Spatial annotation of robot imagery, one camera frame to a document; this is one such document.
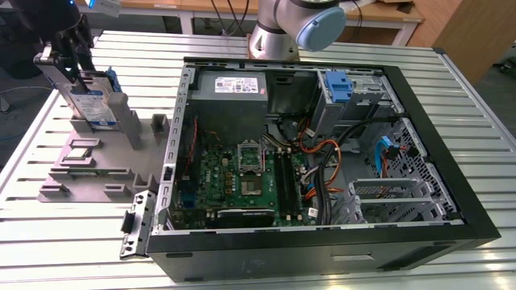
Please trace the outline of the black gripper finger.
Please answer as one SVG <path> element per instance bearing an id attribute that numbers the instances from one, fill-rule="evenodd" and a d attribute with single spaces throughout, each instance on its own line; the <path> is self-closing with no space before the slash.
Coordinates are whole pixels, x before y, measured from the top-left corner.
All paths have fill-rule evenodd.
<path id="1" fill-rule="evenodd" d="M 78 84 L 79 66 L 77 56 L 78 28 L 59 31 L 51 40 L 53 59 L 57 72 L 51 76 L 53 83 Z"/>
<path id="2" fill-rule="evenodd" d="M 87 93 L 90 91 L 83 76 L 81 74 L 82 70 L 87 71 L 95 71 L 95 65 L 93 61 L 93 54 L 91 49 L 94 47 L 94 37 L 91 34 L 91 28 L 90 28 L 90 22 L 87 15 L 83 14 L 81 16 L 79 23 L 75 27 L 75 33 L 77 33 L 77 48 L 75 48 L 75 55 L 77 55 L 77 75 L 82 87 L 82 92 Z"/>

